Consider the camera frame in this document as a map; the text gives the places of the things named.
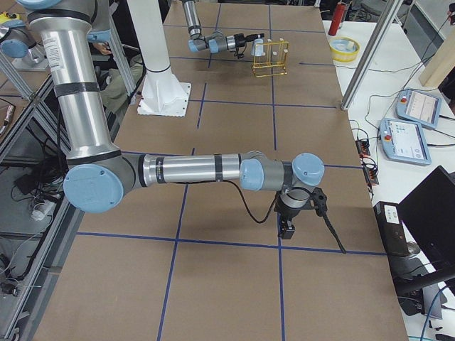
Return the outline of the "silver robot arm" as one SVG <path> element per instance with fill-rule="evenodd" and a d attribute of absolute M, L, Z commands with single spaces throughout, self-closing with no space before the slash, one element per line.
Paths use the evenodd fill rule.
<path fill-rule="evenodd" d="M 196 11 L 196 3 L 193 0 L 182 1 L 183 12 L 188 27 L 188 47 L 191 52 L 209 50 L 212 54 L 230 51 L 238 59 L 244 56 L 239 52 L 240 48 L 246 48 L 248 43 L 254 43 L 257 39 L 264 38 L 263 33 L 245 36 L 238 33 L 233 36 L 225 36 L 221 31 L 213 31 L 209 36 L 204 36 L 202 26 Z"/>
<path fill-rule="evenodd" d="M 31 28 L 41 35 L 54 92 L 70 141 L 63 181 L 73 206 L 100 213 L 123 197 L 155 184 L 232 183 L 238 190 L 271 190 L 270 210 L 284 229 L 302 210 L 326 217 L 319 187 L 321 159 L 302 153 L 293 161 L 268 159 L 259 151 L 207 156 L 127 155 L 109 133 L 88 41 L 108 25 L 107 1 L 23 1 Z"/>

